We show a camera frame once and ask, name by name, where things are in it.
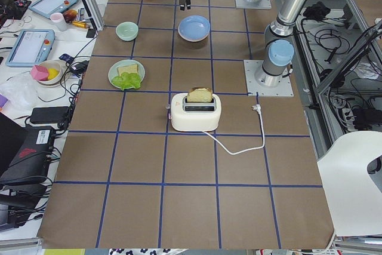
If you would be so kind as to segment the mint green bowl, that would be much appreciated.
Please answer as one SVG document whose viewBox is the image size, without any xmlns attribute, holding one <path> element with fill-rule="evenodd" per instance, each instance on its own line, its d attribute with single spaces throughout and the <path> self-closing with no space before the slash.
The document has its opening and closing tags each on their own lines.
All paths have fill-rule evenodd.
<svg viewBox="0 0 382 255">
<path fill-rule="evenodd" d="M 117 36 L 123 41 L 132 41 L 136 39 L 138 30 L 138 25 L 130 21 L 120 23 L 115 29 Z"/>
</svg>

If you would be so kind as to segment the black laptop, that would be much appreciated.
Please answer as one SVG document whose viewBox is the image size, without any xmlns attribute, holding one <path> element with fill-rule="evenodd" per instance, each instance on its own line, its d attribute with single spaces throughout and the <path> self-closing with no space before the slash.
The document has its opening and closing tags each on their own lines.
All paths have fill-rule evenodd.
<svg viewBox="0 0 382 255">
<path fill-rule="evenodd" d="M 50 125 L 21 127 L 1 114 L 1 185 L 46 181 L 55 136 Z"/>
</svg>

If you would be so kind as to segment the mint green plate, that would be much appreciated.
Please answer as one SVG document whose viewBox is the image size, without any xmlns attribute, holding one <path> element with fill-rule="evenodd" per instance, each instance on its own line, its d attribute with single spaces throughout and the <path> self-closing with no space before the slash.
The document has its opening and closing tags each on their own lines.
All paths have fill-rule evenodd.
<svg viewBox="0 0 382 255">
<path fill-rule="evenodd" d="M 109 79 L 109 82 L 112 84 L 112 79 L 115 77 L 115 76 L 119 76 L 119 73 L 117 71 L 117 68 L 120 67 L 120 66 L 128 66 L 128 65 L 131 65 L 131 64 L 137 64 L 138 65 L 138 74 L 140 75 L 140 78 L 141 78 L 141 82 L 142 80 L 144 79 L 144 76 L 145 76 L 145 69 L 144 69 L 144 66 L 138 62 L 138 61 L 135 61 L 135 60 L 121 60 L 121 61 L 118 61 L 117 63 L 115 63 L 110 69 L 109 69 L 109 72 L 108 72 L 108 79 Z"/>
</svg>

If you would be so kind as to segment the green lettuce leaf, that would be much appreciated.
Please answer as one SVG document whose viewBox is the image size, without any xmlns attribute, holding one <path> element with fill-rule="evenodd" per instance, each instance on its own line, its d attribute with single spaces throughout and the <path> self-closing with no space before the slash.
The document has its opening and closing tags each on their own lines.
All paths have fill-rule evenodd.
<svg viewBox="0 0 382 255">
<path fill-rule="evenodd" d="M 138 73 L 123 72 L 112 79 L 112 84 L 121 90 L 138 89 L 141 87 L 141 78 Z"/>
</svg>

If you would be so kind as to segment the blue teach pendant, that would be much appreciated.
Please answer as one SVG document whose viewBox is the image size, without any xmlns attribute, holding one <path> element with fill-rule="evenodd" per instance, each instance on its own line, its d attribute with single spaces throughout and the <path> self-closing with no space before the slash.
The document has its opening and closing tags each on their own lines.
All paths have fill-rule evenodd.
<svg viewBox="0 0 382 255">
<path fill-rule="evenodd" d="M 37 0 L 29 5 L 29 9 L 45 18 L 53 13 L 63 13 L 79 0 Z"/>
<path fill-rule="evenodd" d="M 55 40 L 52 29 L 22 29 L 5 64 L 32 67 L 48 58 Z"/>
</svg>

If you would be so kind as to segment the bread slice in toaster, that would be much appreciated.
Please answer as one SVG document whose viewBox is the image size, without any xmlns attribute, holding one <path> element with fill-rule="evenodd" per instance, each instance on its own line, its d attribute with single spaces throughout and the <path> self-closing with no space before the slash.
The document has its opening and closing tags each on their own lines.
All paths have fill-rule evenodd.
<svg viewBox="0 0 382 255">
<path fill-rule="evenodd" d="M 205 87 L 191 88 L 187 94 L 187 101 L 191 103 L 210 103 L 212 101 L 212 89 Z"/>
</svg>

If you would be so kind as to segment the blue plate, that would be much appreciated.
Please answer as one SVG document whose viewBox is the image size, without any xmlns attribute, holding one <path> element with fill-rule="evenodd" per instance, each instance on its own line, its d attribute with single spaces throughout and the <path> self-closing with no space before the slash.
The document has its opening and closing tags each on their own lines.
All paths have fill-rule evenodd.
<svg viewBox="0 0 382 255">
<path fill-rule="evenodd" d="M 194 15 L 184 18 L 177 30 L 208 30 L 210 31 L 210 22 L 202 16 Z"/>
</svg>

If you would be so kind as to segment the blue teach pendant far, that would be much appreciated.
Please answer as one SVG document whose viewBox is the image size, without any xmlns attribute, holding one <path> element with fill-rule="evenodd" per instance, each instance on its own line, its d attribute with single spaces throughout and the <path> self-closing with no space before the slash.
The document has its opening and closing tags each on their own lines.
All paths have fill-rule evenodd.
<svg viewBox="0 0 382 255">
<path fill-rule="evenodd" d="M 53 13 L 63 13 L 79 0 L 37 0 L 29 5 L 29 9 L 45 18 Z"/>
</svg>

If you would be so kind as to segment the blue teach pendant near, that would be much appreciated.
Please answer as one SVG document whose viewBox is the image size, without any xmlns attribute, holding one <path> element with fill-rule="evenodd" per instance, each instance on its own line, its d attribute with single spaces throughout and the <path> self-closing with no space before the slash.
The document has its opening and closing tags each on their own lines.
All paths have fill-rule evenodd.
<svg viewBox="0 0 382 255">
<path fill-rule="evenodd" d="M 52 29 L 22 29 L 5 64 L 32 67 L 48 58 L 55 40 Z"/>
</svg>

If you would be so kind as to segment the pink plate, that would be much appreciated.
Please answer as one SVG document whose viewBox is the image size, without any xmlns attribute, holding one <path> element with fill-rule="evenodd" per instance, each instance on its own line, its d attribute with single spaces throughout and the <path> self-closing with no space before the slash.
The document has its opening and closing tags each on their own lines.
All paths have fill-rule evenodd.
<svg viewBox="0 0 382 255">
<path fill-rule="evenodd" d="M 204 40 L 208 35 L 208 30 L 178 30 L 178 34 L 186 41 L 199 42 Z"/>
</svg>

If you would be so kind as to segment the cream white toaster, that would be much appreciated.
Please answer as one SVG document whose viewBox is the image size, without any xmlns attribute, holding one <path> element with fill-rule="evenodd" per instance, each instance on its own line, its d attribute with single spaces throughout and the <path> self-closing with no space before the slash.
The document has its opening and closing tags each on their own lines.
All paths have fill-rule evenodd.
<svg viewBox="0 0 382 255">
<path fill-rule="evenodd" d="M 182 132 L 213 131 L 218 127 L 221 101 L 212 95 L 209 103 L 188 102 L 187 93 L 178 93 L 171 99 L 170 120 L 173 129 Z"/>
</svg>

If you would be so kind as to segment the cream bowl with fruit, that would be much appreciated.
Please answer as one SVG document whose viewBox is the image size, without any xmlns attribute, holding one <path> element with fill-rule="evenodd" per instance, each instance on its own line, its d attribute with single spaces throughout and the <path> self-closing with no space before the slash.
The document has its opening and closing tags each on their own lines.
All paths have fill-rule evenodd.
<svg viewBox="0 0 382 255">
<path fill-rule="evenodd" d="M 56 85 L 63 76 L 63 62 L 61 60 L 46 60 L 34 65 L 30 75 L 33 80 L 41 85 Z"/>
</svg>

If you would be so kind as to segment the bread slice on plate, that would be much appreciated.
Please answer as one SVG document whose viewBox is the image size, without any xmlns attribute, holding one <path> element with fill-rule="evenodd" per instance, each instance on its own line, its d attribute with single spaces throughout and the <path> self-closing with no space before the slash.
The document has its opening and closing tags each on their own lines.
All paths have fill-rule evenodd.
<svg viewBox="0 0 382 255">
<path fill-rule="evenodd" d="M 131 64 L 128 66 L 120 66 L 117 68 L 117 71 L 119 73 L 119 76 L 121 76 L 123 73 L 138 73 L 138 65 Z"/>
</svg>

